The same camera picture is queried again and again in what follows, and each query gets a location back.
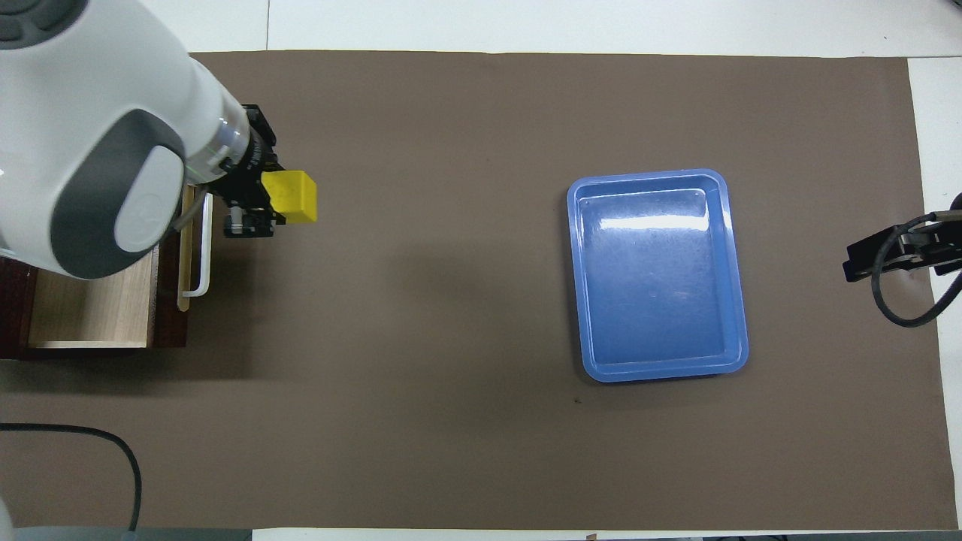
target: yellow block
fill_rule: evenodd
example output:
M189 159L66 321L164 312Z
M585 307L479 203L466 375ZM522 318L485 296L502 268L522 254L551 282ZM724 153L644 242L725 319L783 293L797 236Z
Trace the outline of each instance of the yellow block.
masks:
M261 182L270 195L270 206L288 223L317 221L317 184L304 171L287 170L261 173Z

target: wooden drawer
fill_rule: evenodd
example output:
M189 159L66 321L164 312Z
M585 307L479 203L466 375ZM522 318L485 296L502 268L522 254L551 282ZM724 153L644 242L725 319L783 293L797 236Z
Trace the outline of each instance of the wooden drawer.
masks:
M180 252L171 235L129 269L87 281L0 258L0 358L183 347Z

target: blue plastic tray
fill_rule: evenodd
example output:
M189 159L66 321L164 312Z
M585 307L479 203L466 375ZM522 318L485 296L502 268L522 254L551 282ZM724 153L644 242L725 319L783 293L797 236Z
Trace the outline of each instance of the blue plastic tray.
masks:
M728 188L711 169L568 191L585 370L604 382L721 374L748 358Z

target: brown table surface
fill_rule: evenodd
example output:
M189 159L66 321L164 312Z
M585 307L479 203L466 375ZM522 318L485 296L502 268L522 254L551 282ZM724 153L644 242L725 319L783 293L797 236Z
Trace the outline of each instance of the brown table surface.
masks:
M319 223L215 239L186 349L0 364L4 421L128 439L144 525L955 527L935 327L841 269L922 210L905 60L198 58L317 180ZM565 191L688 167L729 185L747 365L594 383ZM931 302L924 272L886 287ZM109 444L0 441L20 525L124 522Z

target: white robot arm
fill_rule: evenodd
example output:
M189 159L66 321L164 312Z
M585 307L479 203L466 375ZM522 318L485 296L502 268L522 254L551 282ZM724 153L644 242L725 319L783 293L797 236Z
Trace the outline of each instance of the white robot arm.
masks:
M170 231L185 183L226 200L228 236L270 236L274 144L139 2L0 0L0 256L121 271Z

